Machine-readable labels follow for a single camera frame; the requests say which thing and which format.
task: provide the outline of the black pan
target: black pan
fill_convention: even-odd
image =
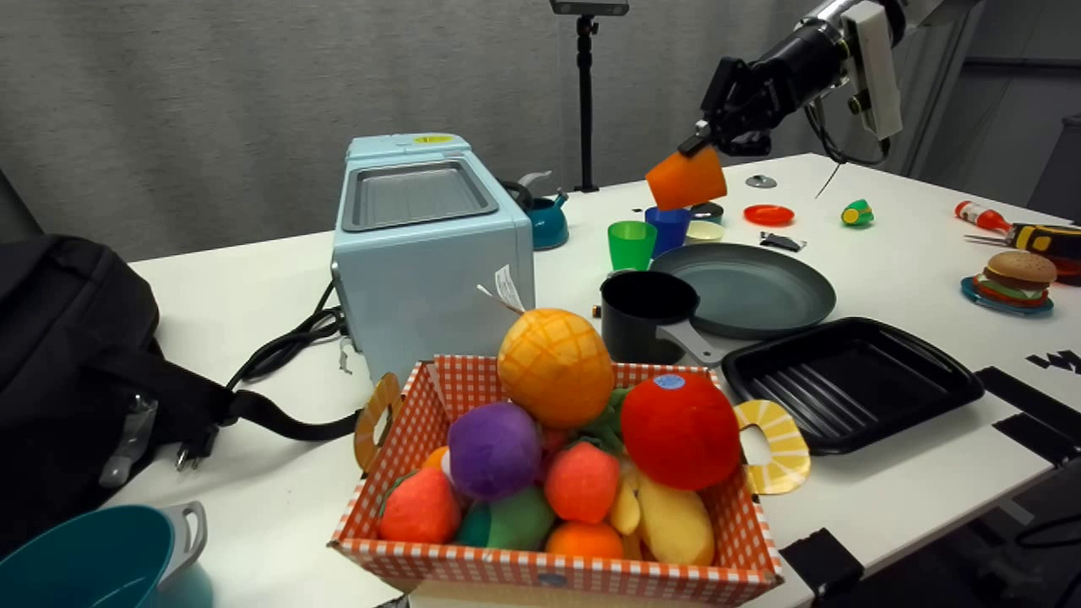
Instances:
[[[692,245],[662,254],[652,271],[699,295],[692,327],[717,339],[776,339],[822,326],[839,295],[815,268],[740,245]]]

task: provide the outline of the basket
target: basket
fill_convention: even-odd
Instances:
[[[695,364],[614,364],[618,384],[636,384],[660,372],[708,374]],[[702,493],[719,549],[708,568],[378,540],[378,496],[395,479],[416,474],[424,459],[445,442],[445,429],[457,417],[496,398],[506,398],[496,380],[496,359],[482,354],[439,354],[416,364],[401,398],[395,384],[381,384],[355,436],[358,464],[369,477],[351,496],[331,549],[399,590],[416,590],[424,582],[448,582],[744,605],[780,585],[780,555],[744,477]],[[386,442],[375,448],[373,429],[386,409],[393,409],[393,427],[386,429]]]

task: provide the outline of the black backpack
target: black backpack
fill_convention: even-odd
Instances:
[[[0,557],[95,509],[167,442],[204,459],[235,418],[303,442],[355,429],[355,417],[306,427],[235,392],[341,332],[339,310],[259,347],[225,384],[167,363],[154,327],[150,285],[116,250],[77,237],[0,245]]]

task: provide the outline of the red lid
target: red lid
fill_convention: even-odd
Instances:
[[[760,202],[760,205],[744,210],[744,221],[760,223],[760,227],[787,227],[787,223],[793,223],[793,218],[797,218],[793,210],[773,205],[773,202]]]

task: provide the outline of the white table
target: white table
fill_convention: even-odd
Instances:
[[[749,188],[747,177],[773,177],[776,188]],[[835,180],[826,157],[769,158],[725,168],[725,245],[756,245],[760,229],[744,223],[749,202],[784,202],[797,223],[780,229],[809,247],[793,257],[818,268],[839,290],[832,317],[877,317],[907,327],[970,368],[1001,364],[1010,374],[1056,394],[1081,394],[1078,374],[1027,364],[1027,354],[1081,353],[1081,290],[1055,289],[1056,310],[1024,321],[974,307],[956,295],[958,276],[976,275],[1001,247],[970,239],[948,221],[953,202],[981,195],[844,167]],[[839,223],[853,201],[876,210],[872,229]],[[570,245],[536,254],[536,304],[568,307],[583,317],[598,307],[607,276],[604,227],[652,205],[645,183],[604,185],[570,195]],[[1006,210],[1010,221],[1051,221]],[[230,380],[266,339],[312,313],[328,289],[331,232],[248,245],[186,257],[134,263],[161,304],[161,347],[211,374]],[[279,374],[256,384],[296,418],[339,418],[373,392],[365,363],[341,344],[303,353]],[[1006,401],[981,401],[876,442],[844,459],[815,459],[812,479],[787,496],[766,496],[765,509],[776,549],[822,528],[867,568],[877,572],[927,540],[963,523],[1001,496],[1048,474],[1048,464],[993,429],[1015,417]],[[351,442],[296,447],[249,423],[235,423],[217,442],[204,470],[175,474],[161,454],[116,504],[204,499],[211,509],[211,549],[204,568],[220,605],[381,605],[399,590],[347,564],[331,540],[347,496],[358,488]],[[492,588],[425,585],[413,605],[636,605],[630,597],[568,597],[565,590],[525,595]],[[787,582],[753,605],[809,605],[812,588]]]

